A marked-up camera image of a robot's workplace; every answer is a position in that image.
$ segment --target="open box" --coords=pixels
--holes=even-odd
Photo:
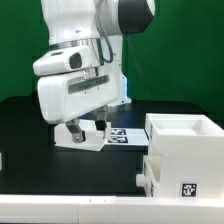
[[[222,198],[224,131],[203,115],[147,114],[147,196]]]

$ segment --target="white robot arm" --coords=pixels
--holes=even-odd
[[[41,111],[50,124],[71,121],[77,124],[78,117],[117,98],[115,76],[120,62],[108,36],[142,33],[153,20],[155,3],[154,0],[41,0],[41,3],[50,45],[50,51],[33,66],[35,74],[41,77],[38,82]],[[105,51],[102,39],[108,45],[108,58],[102,53]],[[97,130],[106,128],[102,117]]]

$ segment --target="white base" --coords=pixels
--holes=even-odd
[[[1,223],[223,224],[224,200],[0,196]]]
[[[110,137],[110,122],[107,122],[105,132],[96,130],[95,121],[80,120],[79,126],[83,131],[85,131],[85,142],[74,143],[72,140],[72,134],[65,124],[59,124],[54,130],[55,145],[66,148],[100,151]]]

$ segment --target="green background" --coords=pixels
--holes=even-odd
[[[48,49],[39,0],[1,0],[0,101],[36,90],[33,62]],[[224,1],[157,0],[142,35],[125,37],[132,99],[196,103],[224,120]]]

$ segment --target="black tabletop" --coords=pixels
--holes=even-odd
[[[191,103],[134,101],[109,108],[108,121],[116,128],[144,129],[146,113],[204,111]],[[0,194],[144,195],[135,178],[147,147],[107,145],[101,152],[56,147],[53,129],[43,120],[35,95],[0,103]]]

